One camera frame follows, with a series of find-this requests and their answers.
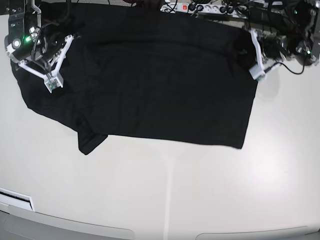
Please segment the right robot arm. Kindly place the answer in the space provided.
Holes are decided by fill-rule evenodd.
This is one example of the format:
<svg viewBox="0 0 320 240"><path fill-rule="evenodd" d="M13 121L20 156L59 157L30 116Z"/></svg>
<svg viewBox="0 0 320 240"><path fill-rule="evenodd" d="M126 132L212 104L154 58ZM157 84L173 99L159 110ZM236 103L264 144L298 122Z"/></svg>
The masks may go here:
<svg viewBox="0 0 320 240"><path fill-rule="evenodd" d="M72 1L50 7L43 0L3 0L0 13L8 15L4 49L16 79L39 78L49 90L63 86L60 73L74 36L67 31Z"/></svg>

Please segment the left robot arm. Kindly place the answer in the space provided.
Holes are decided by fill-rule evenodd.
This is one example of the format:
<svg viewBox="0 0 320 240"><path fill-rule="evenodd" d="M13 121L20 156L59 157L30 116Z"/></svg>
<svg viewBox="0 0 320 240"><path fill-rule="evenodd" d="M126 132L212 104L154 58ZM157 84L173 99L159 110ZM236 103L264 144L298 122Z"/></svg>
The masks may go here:
<svg viewBox="0 0 320 240"><path fill-rule="evenodd" d="M318 0L264 0L247 9L257 33L263 60L296 60L305 67L320 62L320 2Z"/></svg>

